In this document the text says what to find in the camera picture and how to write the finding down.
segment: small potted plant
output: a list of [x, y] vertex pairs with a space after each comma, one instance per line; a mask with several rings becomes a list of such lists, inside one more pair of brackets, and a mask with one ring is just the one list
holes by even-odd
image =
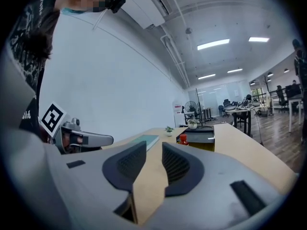
[[190, 129], [196, 129], [197, 128], [197, 121], [195, 119], [189, 119], [188, 120], [188, 127]]
[[172, 136], [173, 134], [173, 128], [171, 128], [170, 126], [167, 126], [166, 128], [165, 128], [165, 131], [166, 131], [166, 135], [167, 136]]

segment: black slot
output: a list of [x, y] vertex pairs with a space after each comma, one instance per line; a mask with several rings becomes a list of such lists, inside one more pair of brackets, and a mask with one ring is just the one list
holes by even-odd
[[250, 216], [255, 215], [266, 207], [262, 199], [245, 181], [234, 182], [230, 186]]
[[77, 166], [80, 166], [80, 165], [83, 165], [83, 164], [85, 164], [85, 162], [83, 160], [77, 160], [77, 161], [74, 161], [74, 162], [67, 163], [67, 166], [68, 166], [68, 168], [72, 169], [74, 167], [77, 167]]

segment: window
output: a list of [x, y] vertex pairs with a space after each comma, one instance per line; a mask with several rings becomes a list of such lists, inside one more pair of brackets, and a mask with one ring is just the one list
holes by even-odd
[[252, 92], [252, 96], [257, 96], [257, 95], [263, 94], [262, 88], [254, 89], [251, 92]]

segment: wooden desk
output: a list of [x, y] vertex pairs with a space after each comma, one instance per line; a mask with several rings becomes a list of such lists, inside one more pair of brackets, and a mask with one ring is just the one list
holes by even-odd
[[[260, 107], [255, 107], [253, 110], [257, 111], [259, 110]], [[234, 126], [236, 128], [236, 121], [237, 121], [237, 113], [248, 113], [248, 136], [250, 136], [251, 132], [251, 111], [253, 110], [247, 110], [247, 109], [242, 109], [242, 110], [225, 110], [227, 114], [232, 114], [234, 116]], [[246, 117], [244, 118], [244, 134], [246, 134]]]
[[[140, 135], [159, 135], [159, 141], [147, 152], [146, 163], [133, 184], [133, 194], [139, 224], [142, 225], [163, 203], [164, 189], [168, 186], [162, 165], [162, 142], [175, 143], [186, 128], [176, 128], [172, 137], [163, 128], [153, 128], [104, 149], [134, 140]], [[296, 175], [270, 151], [229, 124], [215, 125], [215, 152], [231, 156], [271, 182], [281, 194], [291, 189]]]

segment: book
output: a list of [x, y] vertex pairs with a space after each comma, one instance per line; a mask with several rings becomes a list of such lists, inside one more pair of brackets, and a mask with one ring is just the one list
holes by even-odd
[[159, 136], [154, 135], [142, 135], [140, 137], [137, 137], [131, 142], [139, 143], [141, 141], [146, 141], [146, 151], [148, 151], [152, 146], [159, 140]]

